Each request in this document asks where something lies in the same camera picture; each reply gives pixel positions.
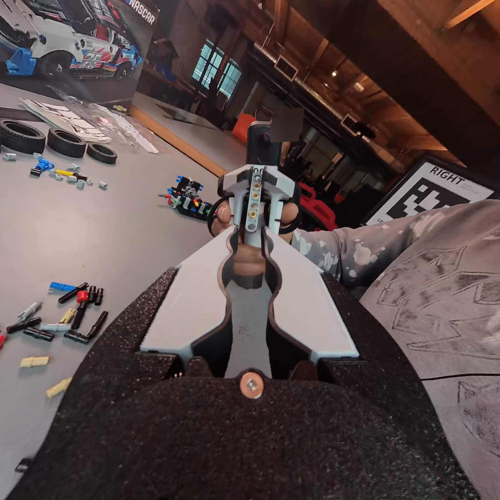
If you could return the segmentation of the grey table with wooden edge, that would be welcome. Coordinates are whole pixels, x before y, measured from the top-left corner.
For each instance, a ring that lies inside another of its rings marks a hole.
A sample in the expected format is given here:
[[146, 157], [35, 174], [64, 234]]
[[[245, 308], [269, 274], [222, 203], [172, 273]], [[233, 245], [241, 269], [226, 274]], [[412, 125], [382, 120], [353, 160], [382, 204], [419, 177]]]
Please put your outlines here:
[[189, 111], [135, 92], [129, 115], [216, 177], [246, 163], [244, 143]]

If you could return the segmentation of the pile of small connector pins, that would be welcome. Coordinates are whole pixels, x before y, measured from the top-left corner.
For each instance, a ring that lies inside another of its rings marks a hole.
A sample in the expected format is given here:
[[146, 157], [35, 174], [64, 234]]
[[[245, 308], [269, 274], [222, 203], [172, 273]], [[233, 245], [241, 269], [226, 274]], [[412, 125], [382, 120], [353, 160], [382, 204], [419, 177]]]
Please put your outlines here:
[[110, 319], [104, 292], [86, 279], [26, 290], [1, 284], [1, 372], [74, 372]]

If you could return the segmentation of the group of small grey bushes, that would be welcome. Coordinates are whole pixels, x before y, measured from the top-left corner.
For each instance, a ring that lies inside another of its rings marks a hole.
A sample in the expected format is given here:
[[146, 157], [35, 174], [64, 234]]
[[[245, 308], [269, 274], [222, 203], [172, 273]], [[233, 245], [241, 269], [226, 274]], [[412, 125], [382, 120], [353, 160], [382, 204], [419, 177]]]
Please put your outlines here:
[[[30, 167], [30, 169], [31, 169], [31, 168], [33, 168], [33, 167], [35, 167], [35, 165], [38, 163], [38, 158], [40, 158], [40, 157], [42, 157], [42, 156], [41, 156], [41, 154], [40, 154], [40, 153], [33, 153], [33, 154], [32, 154], [32, 157], [33, 157], [33, 159], [34, 159], [34, 161], [35, 161], [35, 164], [34, 164], [32, 167]], [[8, 161], [8, 162], [16, 162], [16, 161], [19, 161], [19, 159], [20, 159], [20, 158], [21, 158], [21, 157], [20, 157], [17, 153], [6, 153], [6, 152], [1, 153], [1, 160], [3, 160], [3, 161]], [[81, 175], [81, 173], [80, 173], [80, 171], [79, 171], [79, 168], [80, 168], [79, 166], [77, 166], [77, 165], [75, 165], [75, 164], [71, 164], [71, 165], [68, 165], [68, 166], [66, 167], [66, 169], [63, 169], [63, 170], [64, 170], [64, 171], [70, 171], [70, 172], [77, 172], [77, 173], [79, 173], [79, 174]], [[63, 180], [66, 180], [69, 184], [76, 184], [76, 185], [78, 186], [78, 188], [79, 188], [79, 189], [83, 189], [83, 187], [84, 187], [85, 185], [94, 185], [94, 182], [93, 182], [91, 179], [89, 179], [89, 178], [87, 178], [88, 180], [87, 180], [86, 182], [83, 182], [83, 181], [81, 181], [81, 180], [80, 180], [80, 181], [78, 181], [75, 177], [66, 177], [66, 176], [61, 176], [61, 175], [59, 175], [59, 174], [56, 174], [56, 173], [54, 172], [54, 170], [51, 170], [51, 171], [46, 171], [46, 172], [47, 172], [47, 174], [48, 174], [50, 177], [52, 177], [52, 178], [54, 178], [54, 179], [56, 179], [56, 180], [58, 180], [58, 181], [60, 181], [60, 182], [61, 182], [61, 181], [63, 181]], [[100, 189], [102, 189], [102, 190], [107, 190], [107, 189], [108, 189], [108, 184], [107, 184], [107, 183], [105, 183], [105, 182], [103, 182], [103, 181], [99, 181], [99, 182], [97, 183], [97, 186], [98, 186]]]

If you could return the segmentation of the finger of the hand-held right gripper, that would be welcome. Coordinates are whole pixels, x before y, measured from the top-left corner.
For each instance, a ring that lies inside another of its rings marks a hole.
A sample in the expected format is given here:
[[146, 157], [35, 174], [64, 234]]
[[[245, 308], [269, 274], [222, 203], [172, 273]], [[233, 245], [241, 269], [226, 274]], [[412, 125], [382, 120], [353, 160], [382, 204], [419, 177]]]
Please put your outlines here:
[[268, 227], [271, 232], [279, 234], [284, 202], [292, 199], [294, 193], [295, 182], [292, 179], [281, 173], [278, 168], [267, 169], [267, 194], [271, 200]]
[[253, 165], [245, 165], [226, 173], [221, 180], [221, 188], [229, 197], [221, 204], [222, 227], [235, 224], [239, 228], [247, 228], [247, 212], [245, 197], [249, 194], [249, 186], [253, 178]]

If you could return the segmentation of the clear plastic bag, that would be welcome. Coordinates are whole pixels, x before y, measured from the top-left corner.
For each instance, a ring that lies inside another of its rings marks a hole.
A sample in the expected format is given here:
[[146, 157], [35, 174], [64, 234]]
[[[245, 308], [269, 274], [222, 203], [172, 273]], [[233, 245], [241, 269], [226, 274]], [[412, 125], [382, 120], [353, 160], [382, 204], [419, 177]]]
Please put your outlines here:
[[134, 148], [142, 148], [150, 154], [166, 152], [154, 133], [134, 118], [110, 110], [100, 104], [82, 101], [53, 85], [50, 85], [49, 88], [70, 110], [76, 112], [78, 116], [112, 140], [127, 143]]

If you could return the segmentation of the tan connector pin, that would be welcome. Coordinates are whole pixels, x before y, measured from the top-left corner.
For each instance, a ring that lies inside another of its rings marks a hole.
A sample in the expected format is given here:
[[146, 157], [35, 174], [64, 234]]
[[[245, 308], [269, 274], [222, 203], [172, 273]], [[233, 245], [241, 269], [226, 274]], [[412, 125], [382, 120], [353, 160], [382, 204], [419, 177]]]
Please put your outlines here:
[[53, 387], [51, 387], [50, 389], [48, 389], [46, 391], [47, 398], [51, 399], [51, 398], [59, 395], [60, 393], [66, 391], [68, 386], [71, 384], [71, 381], [72, 381], [72, 377], [63, 379], [58, 384], [56, 384]]

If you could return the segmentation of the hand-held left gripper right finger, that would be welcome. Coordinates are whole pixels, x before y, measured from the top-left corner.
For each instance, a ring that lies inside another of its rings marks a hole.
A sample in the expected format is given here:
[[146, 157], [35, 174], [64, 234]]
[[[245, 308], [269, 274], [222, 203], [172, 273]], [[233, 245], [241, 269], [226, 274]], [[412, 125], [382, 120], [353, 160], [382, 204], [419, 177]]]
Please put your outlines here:
[[262, 230], [265, 280], [272, 293], [269, 353], [286, 360], [359, 359], [359, 351], [328, 290], [324, 273], [269, 228]]

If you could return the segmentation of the red plastic container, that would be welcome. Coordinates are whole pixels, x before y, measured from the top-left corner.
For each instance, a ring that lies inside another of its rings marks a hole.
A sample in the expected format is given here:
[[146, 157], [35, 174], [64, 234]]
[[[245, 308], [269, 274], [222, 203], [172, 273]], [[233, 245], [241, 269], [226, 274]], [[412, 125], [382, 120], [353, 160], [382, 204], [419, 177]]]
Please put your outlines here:
[[297, 183], [300, 188], [301, 194], [299, 197], [299, 206], [302, 210], [306, 210], [308, 212], [313, 212], [316, 208], [316, 191], [314, 188], [308, 186], [303, 182]]
[[323, 201], [302, 195], [299, 208], [303, 228], [307, 231], [332, 231], [339, 227], [335, 213]]

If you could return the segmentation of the person's right hand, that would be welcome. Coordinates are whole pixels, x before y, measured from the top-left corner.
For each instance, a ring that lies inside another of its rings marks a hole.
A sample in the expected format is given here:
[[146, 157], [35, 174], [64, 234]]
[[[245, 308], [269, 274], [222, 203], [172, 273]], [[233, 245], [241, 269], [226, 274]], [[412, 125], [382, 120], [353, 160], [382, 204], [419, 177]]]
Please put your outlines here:
[[[290, 227], [297, 218], [298, 212], [296, 204], [284, 204], [280, 219], [280, 228], [285, 229]], [[223, 201], [219, 205], [211, 225], [212, 235], [218, 236], [218, 234], [226, 230], [230, 226], [231, 217], [229, 201]], [[265, 272], [266, 259], [260, 249], [246, 245], [242, 242], [241, 237], [239, 237], [238, 249], [234, 255], [233, 264], [234, 273], [237, 276], [254, 277]]]

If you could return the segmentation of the paned window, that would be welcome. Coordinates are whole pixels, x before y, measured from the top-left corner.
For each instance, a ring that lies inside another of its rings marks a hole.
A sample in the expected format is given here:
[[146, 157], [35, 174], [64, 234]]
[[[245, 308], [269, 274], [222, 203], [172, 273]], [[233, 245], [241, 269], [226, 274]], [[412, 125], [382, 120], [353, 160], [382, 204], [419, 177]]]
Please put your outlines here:
[[[202, 86], [209, 89], [209, 84], [216, 77], [217, 71], [222, 67], [224, 52], [220, 48], [214, 49], [214, 43], [206, 39], [197, 64], [192, 72], [191, 79], [199, 81], [202, 78]], [[218, 91], [227, 98], [233, 95], [233, 92], [241, 79], [241, 69], [234, 59], [229, 59], [223, 69], [221, 80], [218, 84]]]

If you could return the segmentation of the grey desk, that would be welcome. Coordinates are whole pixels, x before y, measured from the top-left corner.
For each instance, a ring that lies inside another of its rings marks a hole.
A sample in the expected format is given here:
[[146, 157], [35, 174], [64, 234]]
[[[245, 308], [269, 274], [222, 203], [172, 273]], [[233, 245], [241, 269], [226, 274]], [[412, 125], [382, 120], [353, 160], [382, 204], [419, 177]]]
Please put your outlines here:
[[[205, 224], [180, 216], [158, 194], [184, 174], [204, 185], [203, 199], [212, 203], [217, 177], [160, 142], [166, 152], [150, 154], [112, 140], [115, 166], [87, 155], [75, 160], [94, 182], [83, 189], [47, 172], [31, 177], [35, 161], [26, 154], [12, 163], [1, 160], [1, 284], [26, 290], [86, 279], [105, 290], [108, 326], [163, 272], [210, 241]], [[97, 186], [100, 181], [107, 190]], [[1, 372], [1, 499], [21, 477], [15, 472], [20, 460], [41, 446], [58, 409], [63, 394], [48, 399], [46, 391], [76, 370], [30, 377]]]

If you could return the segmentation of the white board with square marker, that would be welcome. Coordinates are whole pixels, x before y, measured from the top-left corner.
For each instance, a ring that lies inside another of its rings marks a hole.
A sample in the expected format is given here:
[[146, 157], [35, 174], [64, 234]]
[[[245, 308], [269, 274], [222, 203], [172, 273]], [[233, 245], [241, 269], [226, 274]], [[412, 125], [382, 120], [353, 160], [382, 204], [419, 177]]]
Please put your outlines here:
[[361, 226], [415, 216], [424, 211], [499, 199], [499, 174], [476, 173], [431, 155], [414, 162], [408, 173], [361, 221]]

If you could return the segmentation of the person's right forearm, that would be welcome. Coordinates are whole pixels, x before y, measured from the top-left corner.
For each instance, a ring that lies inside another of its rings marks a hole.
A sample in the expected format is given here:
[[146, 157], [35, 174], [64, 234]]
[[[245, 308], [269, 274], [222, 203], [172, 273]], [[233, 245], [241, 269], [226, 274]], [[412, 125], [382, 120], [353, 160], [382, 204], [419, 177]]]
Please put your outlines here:
[[465, 205], [425, 211], [360, 228], [331, 232], [296, 229], [290, 245], [341, 283], [370, 286], [386, 269], [423, 251], [435, 250], [435, 233]]

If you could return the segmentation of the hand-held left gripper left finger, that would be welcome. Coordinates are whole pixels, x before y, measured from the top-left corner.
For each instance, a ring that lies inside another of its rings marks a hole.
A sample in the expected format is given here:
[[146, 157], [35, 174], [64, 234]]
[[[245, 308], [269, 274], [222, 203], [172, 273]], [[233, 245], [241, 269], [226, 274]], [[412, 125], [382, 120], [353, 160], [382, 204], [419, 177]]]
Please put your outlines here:
[[207, 339], [215, 339], [231, 318], [231, 299], [224, 282], [233, 268], [238, 241], [238, 226], [230, 226], [176, 267], [140, 344], [141, 352], [213, 357], [201, 354], [200, 347]]

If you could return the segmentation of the grey beam with tan pins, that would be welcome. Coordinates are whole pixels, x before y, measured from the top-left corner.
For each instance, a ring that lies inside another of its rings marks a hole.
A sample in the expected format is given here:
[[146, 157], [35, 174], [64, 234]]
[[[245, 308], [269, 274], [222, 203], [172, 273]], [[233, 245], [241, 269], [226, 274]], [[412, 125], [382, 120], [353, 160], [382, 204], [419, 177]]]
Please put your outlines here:
[[258, 228], [264, 170], [264, 166], [254, 166], [252, 170], [245, 222], [245, 231], [247, 234], [254, 234]]

